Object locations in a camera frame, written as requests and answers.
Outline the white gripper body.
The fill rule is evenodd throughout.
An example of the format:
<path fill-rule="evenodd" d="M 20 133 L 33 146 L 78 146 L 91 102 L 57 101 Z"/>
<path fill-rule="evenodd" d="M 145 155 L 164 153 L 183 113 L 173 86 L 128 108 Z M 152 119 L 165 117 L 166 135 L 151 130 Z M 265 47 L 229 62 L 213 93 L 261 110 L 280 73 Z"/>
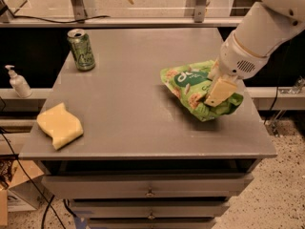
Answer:
<path fill-rule="evenodd" d="M 218 69 L 238 79 L 248 79 L 255 76 L 268 62 L 267 56 L 256 56 L 241 46 L 232 31 L 220 48 L 217 57 Z"/>

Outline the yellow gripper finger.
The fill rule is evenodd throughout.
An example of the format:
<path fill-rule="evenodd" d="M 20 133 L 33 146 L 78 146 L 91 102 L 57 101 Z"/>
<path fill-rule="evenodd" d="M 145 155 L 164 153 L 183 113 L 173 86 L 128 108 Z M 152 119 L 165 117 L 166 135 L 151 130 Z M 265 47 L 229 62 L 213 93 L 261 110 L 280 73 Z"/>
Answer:
<path fill-rule="evenodd" d="M 227 100 L 237 89 L 237 85 L 224 77 L 219 77 L 213 82 L 204 103 L 216 107 Z"/>
<path fill-rule="evenodd" d="M 213 80 L 215 77 L 219 77 L 218 61 L 215 61 L 208 73 L 208 78 Z"/>

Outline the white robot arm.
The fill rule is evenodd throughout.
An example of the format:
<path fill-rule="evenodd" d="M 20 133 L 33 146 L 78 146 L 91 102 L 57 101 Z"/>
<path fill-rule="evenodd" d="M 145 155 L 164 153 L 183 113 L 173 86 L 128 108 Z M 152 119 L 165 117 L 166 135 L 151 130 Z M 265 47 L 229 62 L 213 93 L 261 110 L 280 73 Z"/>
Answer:
<path fill-rule="evenodd" d="M 205 103 L 217 106 L 237 88 L 239 79 L 256 75 L 271 54 L 305 29 L 305 0 L 259 0 L 222 44 L 208 78 Z"/>

